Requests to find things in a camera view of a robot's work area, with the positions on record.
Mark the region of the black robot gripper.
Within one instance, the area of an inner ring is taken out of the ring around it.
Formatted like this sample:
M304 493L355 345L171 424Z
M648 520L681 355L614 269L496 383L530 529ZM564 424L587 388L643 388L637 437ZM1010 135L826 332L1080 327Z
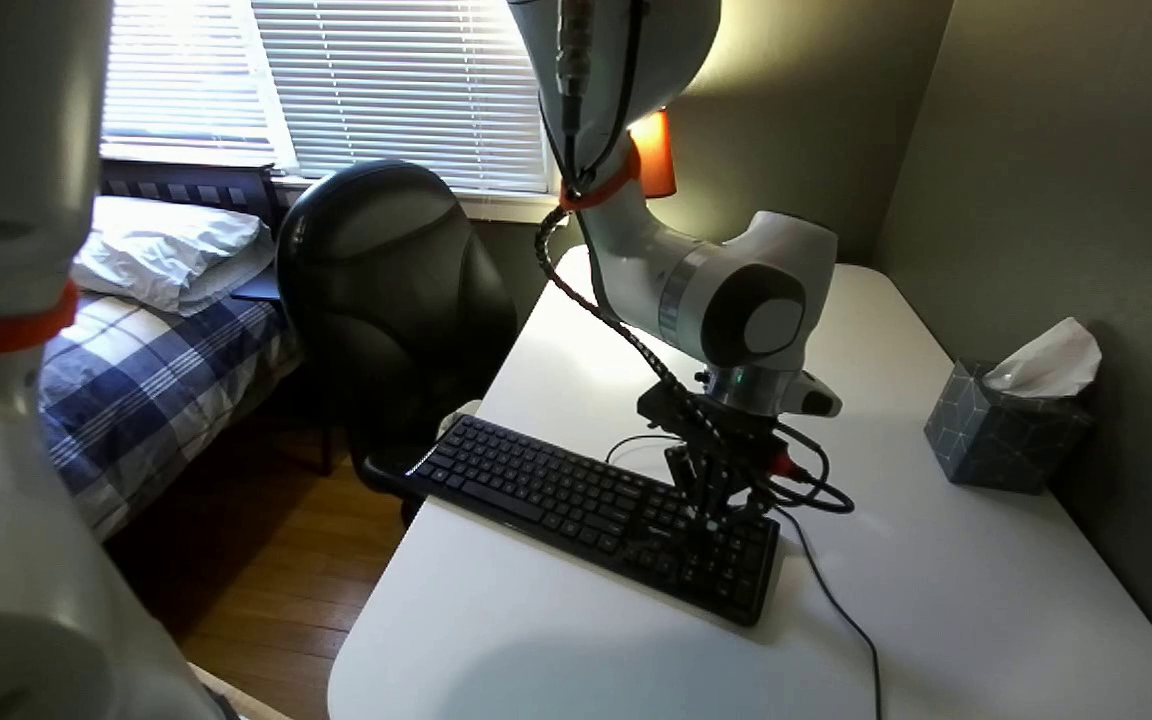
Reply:
M750 489L783 460L770 424L746 413L714 407L681 383L654 382L637 413L681 441L669 458L671 480L687 495L687 515L702 529L728 515L759 515Z

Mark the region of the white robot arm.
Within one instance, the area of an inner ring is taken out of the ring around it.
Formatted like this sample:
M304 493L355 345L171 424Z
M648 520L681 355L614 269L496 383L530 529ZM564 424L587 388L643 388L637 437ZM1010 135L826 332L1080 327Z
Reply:
M601 304L702 361L746 415L804 401L826 236L759 207L707 251L648 211L632 126L702 71L721 0L507 0ZM91 230L110 0L0 0L0 720L224 720L45 463L35 374Z

